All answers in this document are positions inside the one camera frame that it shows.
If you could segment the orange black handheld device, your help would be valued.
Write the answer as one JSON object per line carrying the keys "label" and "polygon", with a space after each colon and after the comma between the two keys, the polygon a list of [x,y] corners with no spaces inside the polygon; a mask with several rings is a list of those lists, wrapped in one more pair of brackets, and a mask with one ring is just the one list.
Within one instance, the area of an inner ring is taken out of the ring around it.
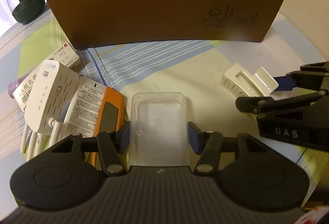
{"label": "orange black handheld device", "polygon": [[103,100],[96,120],[94,137],[88,138],[92,143],[96,142],[96,136],[103,131],[112,133],[111,140],[119,154],[122,150],[122,135],[117,132],[124,126],[124,98],[118,91],[106,87]]}

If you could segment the white plastic clip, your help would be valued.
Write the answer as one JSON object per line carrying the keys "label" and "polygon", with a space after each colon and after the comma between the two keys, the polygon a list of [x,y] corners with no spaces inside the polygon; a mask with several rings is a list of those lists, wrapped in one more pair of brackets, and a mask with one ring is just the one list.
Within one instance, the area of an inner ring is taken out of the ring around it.
{"label": "white plastic clip", "polygon": [[223,74],[221,85],[235,98],[269,97],[279,87],[278,82],[263,67],[251,74],[238,63]]}

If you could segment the white lotion tube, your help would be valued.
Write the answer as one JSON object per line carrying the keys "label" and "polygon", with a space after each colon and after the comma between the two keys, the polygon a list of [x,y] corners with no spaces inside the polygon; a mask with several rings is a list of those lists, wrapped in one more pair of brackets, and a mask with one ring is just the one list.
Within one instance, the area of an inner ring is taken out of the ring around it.
{"label": "white lotion tube", "polygon": [[93,137],[96,120],[106,87],[86,76],[79,78],[77,88],[67,109],[57,143],[65,137],[79,133],[84,138]]}

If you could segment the clear plastic tray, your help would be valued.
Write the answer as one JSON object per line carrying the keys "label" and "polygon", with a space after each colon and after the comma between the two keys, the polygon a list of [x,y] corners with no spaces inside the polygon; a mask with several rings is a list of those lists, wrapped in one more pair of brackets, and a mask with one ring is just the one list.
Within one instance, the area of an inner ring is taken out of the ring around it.
{"label": "clear plastic tray", "polygon": [[129,165],[190,165],[186,99],[181,93],[137,93],[132,97]]}

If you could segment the white wifi router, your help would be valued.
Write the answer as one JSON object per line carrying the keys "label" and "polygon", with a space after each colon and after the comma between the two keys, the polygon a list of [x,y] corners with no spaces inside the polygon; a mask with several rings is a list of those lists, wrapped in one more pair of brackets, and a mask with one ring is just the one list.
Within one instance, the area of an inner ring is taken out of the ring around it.
{"label": "white wifi router", "polygon": [[45,148],[45,139],[49,139],[49,147],[56,144],[63,123],[60,122],[61,115],[70,103],[77,88],[79,75],[77,72],[58,65],[48,77],[36,80],[33,85],[24,120],[32,130],[30,141],[27,146],[26,160],[39,155]]}

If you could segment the white ointment carton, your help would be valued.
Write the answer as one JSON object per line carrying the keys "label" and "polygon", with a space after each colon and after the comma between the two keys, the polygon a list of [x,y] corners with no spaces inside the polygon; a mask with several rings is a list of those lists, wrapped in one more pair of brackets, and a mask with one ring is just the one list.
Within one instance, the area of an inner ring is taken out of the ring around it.
{"label": "white ointment carton", "polygon": [[28,73],[32,75],[32,78],[29,80],[31,89],[26,93],[22,93],[23,83],[21,83],[21,85],[14,91],[14,99],[22,112],[25,112],[26,110],[26,105],[36,80],[41,79],[43,76],[48,77],[53,70],[58,68],[58,65],[54,64],[54,62],[57,62],[71,70],[75,70],[81,64],[80,57],[68,42],[63,43],[61,46],[56,48],[45,60],[43,60],[36,68],[32,69],[32,71]]}

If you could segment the purple cream tube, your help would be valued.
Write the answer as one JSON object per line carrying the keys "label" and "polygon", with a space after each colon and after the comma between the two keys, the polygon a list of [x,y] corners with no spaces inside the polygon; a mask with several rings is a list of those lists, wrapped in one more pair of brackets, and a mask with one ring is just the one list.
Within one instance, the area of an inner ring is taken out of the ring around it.
{"label": "purple cream tube", "polygon": [[20,77],[19,79],[17,79],[16,81],[14,82],[11,82],[9,84],[9,86],[7,87],[7,92],[8,92],[8,95],[11,99],[14,99],[14,91],[21,85],[21,83],[23,83],[22,85],[22,93],[26,93],[28,90],[31,89],[30,87],[30,83],[29,83],[29,80],[32,78],[32,75],[31,74],[25,74],[24,76]]}

